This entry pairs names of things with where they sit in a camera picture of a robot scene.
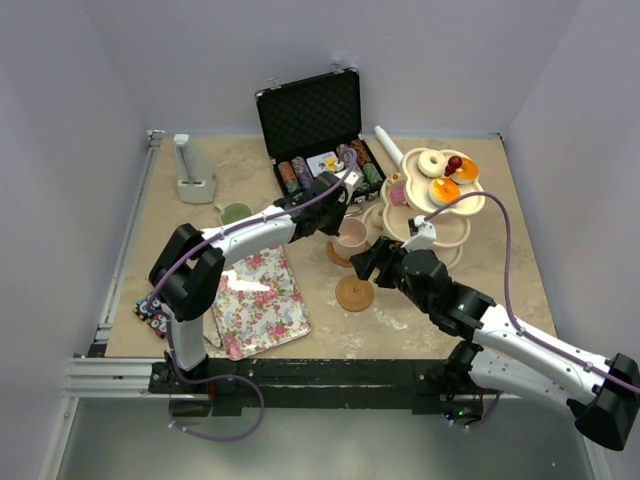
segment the metal bracket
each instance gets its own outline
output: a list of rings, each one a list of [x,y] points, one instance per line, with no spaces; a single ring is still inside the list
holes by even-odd
[[[64,384],[65,397],[141,398],[149,396],[151,366],[162,358],[74,358]],[[206,399],[180,392],[154,398]]]
[[[115,309],[120,301],[120,293],[124,283],[124,276],[126,271],[127,261],[131,254],[133,242],[132,239],[138,231],[138,223],[140,220],[140,212],[142,212],[142,206],[146,199],[146,193],[148,191],[149,183],[151,182],[151,172],[155,165],[156,157],[160,152],[162,141],[164,139],[164,130],[147,130],[148,146],[147,146],[147,158],[145,160],[144,169],[140,177],[140,183],[136,190],[136,198],[133,208],[131,209],[131,215],[127,221],[127,228],[124,234],[124,240],[118,252],[118,260],[116,261],[116,268],[111,276],[111,285],[109,286],[108,295],[103,306],[102,312],[99,317],[99,324],[96,331],[95,343],[106,343],[111,335],[111,329],[109,324],[113,324],[113,316]]]
[[[331,63],[331,70],[333,73],[342,73],[344,69],[342,68],[342,62],[336,61]]]
[[[271,90],[276,90],[281,87],[280,82],[278,81],[278,77],[271,77],[267,79],[267,81],[271,84]]]

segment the white holder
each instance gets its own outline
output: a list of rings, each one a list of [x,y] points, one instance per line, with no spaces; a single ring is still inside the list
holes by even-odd
[[[398,168],[400,168],[400,164],[402,163],[404,154],[402,153],[402,151],[400,151],[398,145],[396,145],[396,143],[391,140],[389,134],[385,132],[385,130],[381,126],[378,125],[373,129],[373,131],[376,133],[376,137],[378,137],[378,140],[393,160],[393,163],[395,163]]]
[[[209,159],[189,135],[173,137],[178,175],[178,196],[185,203],[211,203],[216,191],[216,173]]]
[[[409,219],[415,219],[419,215],[433,213],[437,206],[431,202],[428,196],[428,188],[431,179],[427,178],[418,168],[420,154],[425,151],[433,151],[427,148],[416,148],[409,151],[402,162],[401,172],[394,174],[385,180],[380,190],[382,203],[374,205],[362,217],[369,229],[367,242],[373,245],[380,235],[386,235],[401,242],[407,242],[411,233],[409,231]],[[445,160],[452,155],[467,157],[464,153],[455,150],[441,150],[437,152]],[[392,188],[403,188],[405,193],[405,205],[393,205],[389,198]],[[482,191],[482,185],[478,180],[469,185],[460,186],[461,193]],[[437,238],[429,247],[438,258],[452,269],[455,267],[463,253],[463,244],[471,233],[470,217],[478,213],[484,207],[484,197],[474,197],[461,201],[447,211],[430,220],[436,230]]]

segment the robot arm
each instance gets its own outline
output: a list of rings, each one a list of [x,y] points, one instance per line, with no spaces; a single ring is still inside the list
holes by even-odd
[[[255,215],[253,225],[198,231],[187,224],[176,230],[149,275],[154,286],[194,245],[219,237],[192,257],[195,266],[181,265],[159,290],[175,316],[170,327],[174,350],[170,353],[185,374],[197,374],[197,367],[207,360],[202,316],[215,300],[224,268],[263,248],[296,241],[316,230],[338,234],[351,193],[360,180],[354,175],[346,179],[344,188],[309,208],[300,210],[296,206],[326,192],[337,182],[334,175],[322,174],[303,194],[278,200]],[[278,218],[269,219],[276,214]],[[522,321],[516,329],[503,306],[449,277],[444,264],[428,250],[436,239],[431,223],[416,217],[410,221],[410,229],[412,236],[402,245],[381,237],[367,252],[353,256],[358,277],[368,279],[377,268],[375,283],[379,287],[397,288],[440,330],[462,337],[465,342],[449,360],[455,357],[458,366],[462,365],[465,381],[534,398],[565,413],[570,410],[581,433],[607,448],[621,450],[640,408],[640,396],[605,380],[592,368],[640,386],[637,364],[622,354],[607,359],[582,351]],[[571,352],[587,367],[532,342],[524,331],[552,349]]]
[[[326,194],[343,176],[344,184],[321,201],[296,208]],[[174,313],[171,354],[179,368],[190,372],[207,359],[202,342],[203,315],[215,300],[223,270],[264,248],[296,241],[316,230],[337,235],[361,180],[355,172],[322,173],[303,193],[282,198],[249,219],[202,231],[190,224],[176,229],[151,269],[149,281],[155,287],[162,280],[159,296]],[[210,243],[191,257],[196,261],[193,267],[185,263],[163,279],[181,257],[207,240]]]
[[[568,406],[583,435],[607,448],[622,450],[640,408],[640,396],[595,370],[640,387],[636,362],[622,354],[607,359],[586,352],[521,320],[517,329],[504,306],[453,281],[446,266],[431,250],[424,249],[431,238],[431,224],[410,223],[410,227],[414,236],[404,245],[381,237],[370,250],[351,257],[358,277],[368,279],[377,268],[375,283],[379,287],[397,288],[440,330],[465,339],[461,344],[464,352],[457,358],[464,359],[465,373],[477,386],[534,397],[556,407]],[[571,353],[580,363],[558,352]]]

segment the cork coaster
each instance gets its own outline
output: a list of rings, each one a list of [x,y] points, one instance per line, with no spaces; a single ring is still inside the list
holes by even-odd
[[[342,257],[339,257],[336,251],[333,249],[333,243],[327,242],[327,257],[336,265],[340,265],[341,267],[353,267],[351,264],[351,260],[345,260]]]
[[[347,275],[336,285],[338,303],[350,312],[366,310],[373,303],[374,296],[373,285],[355,275]]]

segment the green mug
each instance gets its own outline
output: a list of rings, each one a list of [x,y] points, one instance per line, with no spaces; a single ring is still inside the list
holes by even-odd
[[[220,223],[222,225],[229,225],[253,215],[251,207],[245,203],[230,203],[226,207],[216,204],[215,207],[220,212]]]

